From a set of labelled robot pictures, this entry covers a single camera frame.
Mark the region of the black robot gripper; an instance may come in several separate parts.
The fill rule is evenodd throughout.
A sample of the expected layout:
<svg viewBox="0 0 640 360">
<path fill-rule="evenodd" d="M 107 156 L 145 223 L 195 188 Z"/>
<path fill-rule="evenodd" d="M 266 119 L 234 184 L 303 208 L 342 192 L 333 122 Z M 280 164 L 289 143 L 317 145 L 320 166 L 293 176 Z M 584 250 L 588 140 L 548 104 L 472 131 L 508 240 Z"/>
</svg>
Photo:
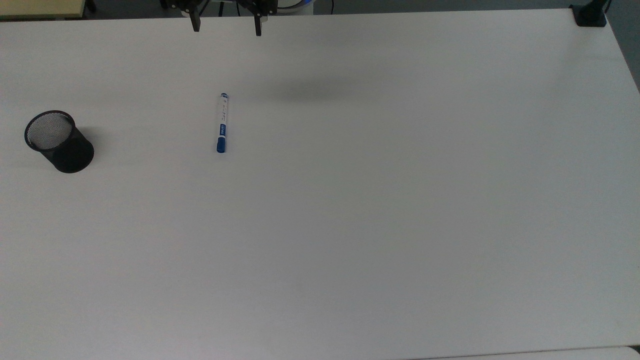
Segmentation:
<svg viewBox="0 0 640 360">
<path fill-rule="evenodd" d="M 231 7 L 241 12 L 245 10 L 254 16 L 254 29 L 258 37 L 262 36 L 263 17 L 278 12 L 278 0 L 160 0 L 160 7 L 165 10 L 178 10 L 190 18 L 194 32 L 201 30 L 201 15 L 210 3 L 224 5 L 222 9 Z"/>
</svg>

